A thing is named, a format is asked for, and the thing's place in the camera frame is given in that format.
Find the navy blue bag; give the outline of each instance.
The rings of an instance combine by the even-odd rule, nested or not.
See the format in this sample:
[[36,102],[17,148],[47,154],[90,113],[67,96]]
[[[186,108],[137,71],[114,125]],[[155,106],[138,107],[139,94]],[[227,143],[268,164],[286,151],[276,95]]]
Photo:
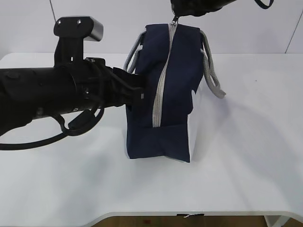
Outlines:
[[217,97],[225,96],[206,35],[199,28],[177,23],[148,25],[124,70],[148,78],[143,106],[126,107],[129,157],[167,156],[190,162],[202,116],[203,75]]

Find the table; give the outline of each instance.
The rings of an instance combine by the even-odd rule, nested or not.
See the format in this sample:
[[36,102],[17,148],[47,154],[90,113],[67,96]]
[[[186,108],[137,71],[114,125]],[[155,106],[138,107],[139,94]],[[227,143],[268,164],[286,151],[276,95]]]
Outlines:
[[[126,58],[88,56],[117,67]],[[217,54],[214,62],[228,95],[219,100],[204,84],[192,163],[129,160],[125,110],[108,108],[86,135],[0,151],[0,226],[90,227],[110,216],[177,214],[303,222],[303,54]],[[52,65],[52,53],[13,53],[0,61],[1,68]],[[52,119],[37,120],[0,142],[59,132]]]

